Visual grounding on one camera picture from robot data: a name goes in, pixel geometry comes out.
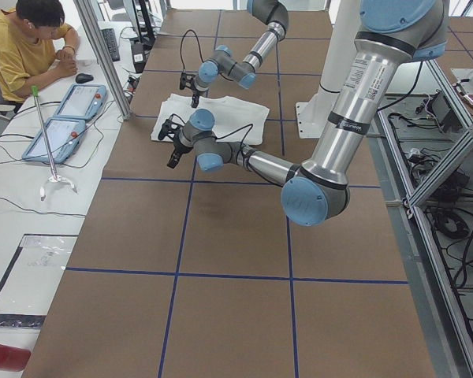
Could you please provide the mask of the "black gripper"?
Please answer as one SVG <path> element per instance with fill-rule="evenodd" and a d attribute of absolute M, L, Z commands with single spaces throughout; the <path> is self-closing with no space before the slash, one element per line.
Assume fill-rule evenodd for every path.
<path fill-rule="evenodd" d="M 175 169 L 177 167 L 183 154 L 188 154 L 192 151 L 192 145 L 190 142 L 185 142 L 179 135 L 176 135 L 173 138 L 173 146 L 174 151 L 170 155 L 169 161 L 167 163 L 167 167 L 171 169 Z"/>
<path fill-rule="evenodd" d="M 207 96 L 207 87 L 201 87 L 196 82 L 192 83 L 192 100 L 191 100 L 191 107 L 196 109 L 199 106 L 199 97 L 206 97 Z"/>

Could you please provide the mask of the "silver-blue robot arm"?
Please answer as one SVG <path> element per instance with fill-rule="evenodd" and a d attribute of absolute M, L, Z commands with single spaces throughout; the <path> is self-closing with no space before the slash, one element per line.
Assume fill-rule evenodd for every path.
<path fill-rule="evenodd" d="M 291 221 L 303 226 L 321 224 L 340 214 L 349 203 L 347 169 L 398 67 L 444 53 L 449 4 L 359 4 L 355 57 L 313 154 L 298 165 L 256 150 L 243 140 L 224 141 L 214 134 L 213 113 L 199 106 L 199 97 L 220 75 L 250 87 L 263 59 L 286 36 L 289 16 L 280 2 L 250 1 L 247 9 L 266 25 L 266 31 L 242 62 L 235 61 L 226 46 L 220 46 L 196 74 L 183 74 L 180 86 L 192 90 L 193 113 L 183 124 L 164 121 L 158 136 L 173 141 L 170 168 L 176 167 L 182 155 L 189 152 L 196 154 L 204 172 L 218 170 L 226 163 L 239 165 L 281 188 L 281 206 Z"/>
<path fill-rule="evenodd" d="M 248 1 L 247 11 L 266 25 L 266 30 L 249 50 L 242 61 L 236 60 L 232 50 L 222 44 L 214 49 L 212 55 L 202 62 L 195 74 L 182 73 L 180 88 L 192 90 L 191 107 L 199 105 L 199 98 L 204 96 L 218 76 L 238 83 L 248 89 L 256 79 L 256 71 L 275 46 L 285 39 L 289 28 L 289 15 L 279 1 Z"/>

